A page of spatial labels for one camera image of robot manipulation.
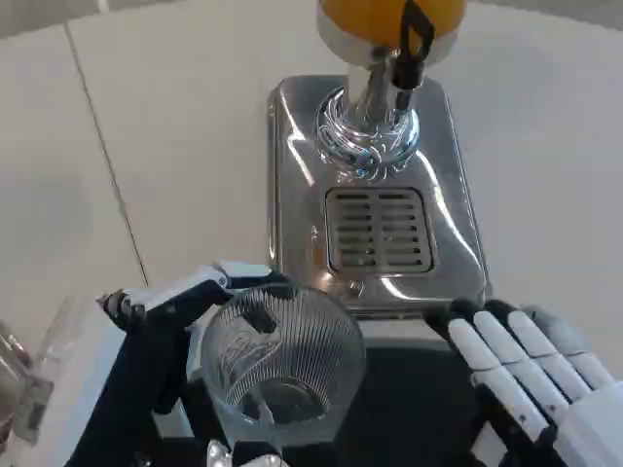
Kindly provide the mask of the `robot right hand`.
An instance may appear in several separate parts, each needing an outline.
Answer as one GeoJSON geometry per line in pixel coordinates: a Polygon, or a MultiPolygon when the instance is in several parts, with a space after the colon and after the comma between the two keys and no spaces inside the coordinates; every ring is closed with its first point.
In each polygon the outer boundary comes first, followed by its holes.
{"type": "Polygon", "coordinates": [[[425,315],[478,403],[452,466],[619,466],[622,383],[564,320],[536,306],[456,300],[425,315]]]}

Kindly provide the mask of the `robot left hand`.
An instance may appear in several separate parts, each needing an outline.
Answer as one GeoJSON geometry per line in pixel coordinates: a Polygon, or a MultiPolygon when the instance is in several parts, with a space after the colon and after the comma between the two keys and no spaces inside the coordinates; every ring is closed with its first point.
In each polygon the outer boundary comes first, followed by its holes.
{"type": "Polygon", "coordinates": [[[121,289],[55,317],[13,423],[15,466],[130,466],[186,383],[192,334],[215,305],[285,284],[265,266],[202,267],[173,285],[121,289]]]}

